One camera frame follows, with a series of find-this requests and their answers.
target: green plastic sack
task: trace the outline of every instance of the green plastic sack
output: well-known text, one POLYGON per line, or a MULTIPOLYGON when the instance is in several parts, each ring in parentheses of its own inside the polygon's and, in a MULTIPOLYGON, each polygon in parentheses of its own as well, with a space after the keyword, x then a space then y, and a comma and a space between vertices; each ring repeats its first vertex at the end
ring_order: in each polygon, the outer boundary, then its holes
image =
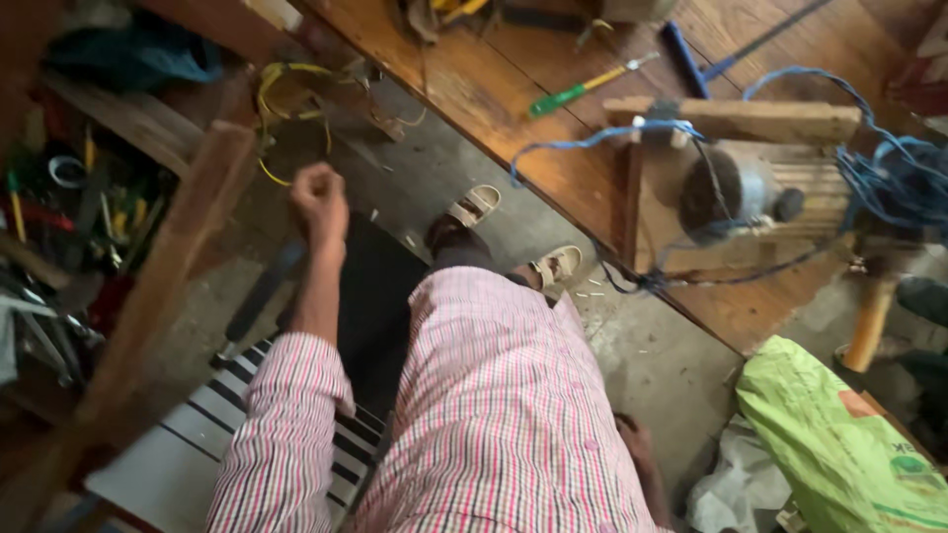
POLYGON ((944 478, 795 342, 767 340, 744 366, 738 401, 815 533, 948 531, 944 478))

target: beige sandal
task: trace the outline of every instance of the beige sandal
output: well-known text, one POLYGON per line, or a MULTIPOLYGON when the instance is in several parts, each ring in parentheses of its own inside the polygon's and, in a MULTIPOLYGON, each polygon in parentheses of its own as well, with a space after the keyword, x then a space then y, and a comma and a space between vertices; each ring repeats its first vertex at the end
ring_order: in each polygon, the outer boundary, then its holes
POLYGON ((457 202, 451 204, 447 214, 457 218, 466 228, 477 226, 501 204, 501 192, 490 185, 478 185, 457 202))
POLYGON ((583 262, 583 252, 573 245, 557 248, 530 264, 539 273, 542 286, 546 288, 568 279, 583 262))

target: hammer handle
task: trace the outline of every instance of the hammer handle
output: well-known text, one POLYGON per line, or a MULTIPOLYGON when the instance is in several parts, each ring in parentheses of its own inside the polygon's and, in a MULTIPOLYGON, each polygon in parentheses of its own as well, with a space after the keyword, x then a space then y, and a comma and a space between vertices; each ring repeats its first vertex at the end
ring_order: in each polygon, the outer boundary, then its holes
POLYGON ((876 348, 879 347, 885 327, 885 315, 892 306, 892 298, 898 286, 897 276, 885 276, 871 279, 869 285, 864 287, 859 316, 856 319, 856 332, 849 350, 843 356, 843 365, 848 369, 855 372, 868 370, 876 348))

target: screwdriver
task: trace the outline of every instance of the screwdriver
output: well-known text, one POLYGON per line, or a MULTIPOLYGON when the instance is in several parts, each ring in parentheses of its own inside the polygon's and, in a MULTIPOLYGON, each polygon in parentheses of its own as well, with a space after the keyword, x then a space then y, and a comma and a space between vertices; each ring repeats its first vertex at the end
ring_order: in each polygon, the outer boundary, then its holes
POLYGON ((614 80, 619 76, 622 76, 626 72, 631 72, 632 70, 638 70, 642 64, 645 62, 651 61, 659 57, 658 52, 649 52, 645 57, 639 59, 633 59, 632 61, 626 64, 620 64, 616 68, 610 70, 609 72, 596 76, 595 78, 589 80, 585 83, 577 83, 569 89, 561 93, 556 93, 554 95, 545 96, 532 104, 530 104, 530 118, 535 119, 541 115, 546 115, 551 111, 561 107, 568 101, 572 101, 579 96, 585 94, 590 89, 598 87, 599 85, 614 80))

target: concrete floor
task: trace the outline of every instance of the concrete floor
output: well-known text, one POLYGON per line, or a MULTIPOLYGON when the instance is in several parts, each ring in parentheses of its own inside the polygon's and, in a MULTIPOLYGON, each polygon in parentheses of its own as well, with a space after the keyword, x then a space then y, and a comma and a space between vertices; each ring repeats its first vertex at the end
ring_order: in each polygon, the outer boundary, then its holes
MULTIPOLYGON (((422 110, 394 83, 377 84, 374 93, 380 105, 400 110, 405 119, 416 118, 422 110)), ((535 195, 512 188, 501 167, 434 114, 409 128, 400 143, 386 140, 359 119, 339 113, 330 117, 334 142, 329 160, 347 179, 353 210, 367 215, 377 210, 376 223, 419 256, 428 259, 422 237, 430 221, 482 183, 502 194, 501 206, 477 229, 502 267, 534 260, 564 244, 583 249, 584 266, 565 288, 574 294, 605 294, 574 300, 609 399, 616 411, 633 414, 651 428, 668 496, 676 514, 684 514, 684 496, 713 467, 716 438, 736 409, 734 384, 744 359, 659 300, 623 296, 605 284, 594 284, 604 282, 604 275, 593 260, 592 243, 535 195)), ((318 124, 286 124, 277 136, 269 159, 271 170, 284 178, 322 158, 325 136, 318 124)), ((236 257, 193 283, 186 313, 165 349, 190 346, 186 349, 203 357, 219 344, 229 314, 279 243, 292 233, 288 216, 280 214, 285 211, 286 189, 260 175, 228 223, 228 245, 236 257)), ((943 256, 929 259, 930 269, 948 268, 943 256)), ((292 282, 277 300, 284 301, 291 292, 292 282)), ((786 325, 783 334, 829 361, 832 349, 851 335, 854 295, 849 281, 829 285, 786 325)), ((251 337, 272 330, 280 303, 268 308, 251 337)), ((905 325, 911 319, 899 321, 893 327, 914 331, 923 325, 905 325)), ((933 334, 926 340, 948 344, 945 335, 933 334)), ((187 374, 181 369, 161 372, 187 374)))

